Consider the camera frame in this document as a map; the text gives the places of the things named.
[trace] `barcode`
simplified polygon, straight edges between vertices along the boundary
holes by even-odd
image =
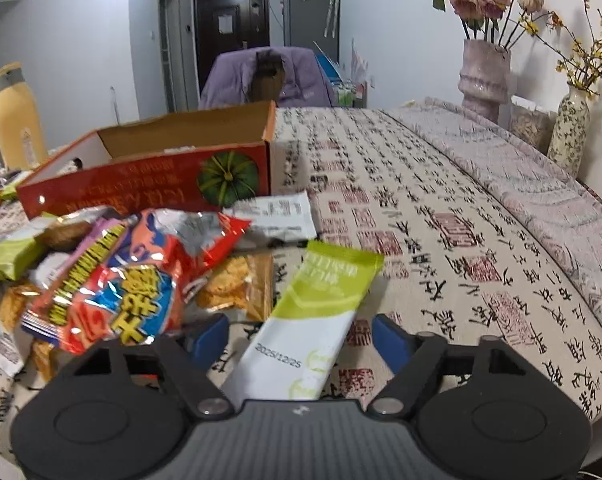
[[[20,361],[19,354],[0,339],[0,354],[8,359],[13,365]]]

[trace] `doorway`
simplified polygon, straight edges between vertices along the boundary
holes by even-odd
[[[270,46],[269,0],[194,0],[199,90],[217,56]]]
[[[179,0],[159,0],[159,47],[168,113],[188,109],[181,54],[180,13]]]

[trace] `purple jacket on chair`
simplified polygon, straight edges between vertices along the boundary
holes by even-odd
[[[221,108],[248,102],[257,54],[279,56],[286,73],[277,106],[326,107],[335,104],[334,91],[309,48],[262,47],[220,54],[201,93],[199,109]]]

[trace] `metal screw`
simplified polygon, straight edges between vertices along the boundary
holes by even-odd
[[[372,409],[380,415],[396,415],[403,409],[403,403],[394,397],[383,397],[372,403]]]
[[[197,409],[204,415],[221,415],[230,409],[230,403],[220,397],[204,399],[197,405]]]

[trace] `bottle label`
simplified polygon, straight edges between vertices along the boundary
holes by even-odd
[[[21,132],[22,147],[24,149],[24,155],[28,168],[34,168],[37,166],[37,156],[34,154],[34,147],[32,146],[32,134],[30,128],[24,128]]]

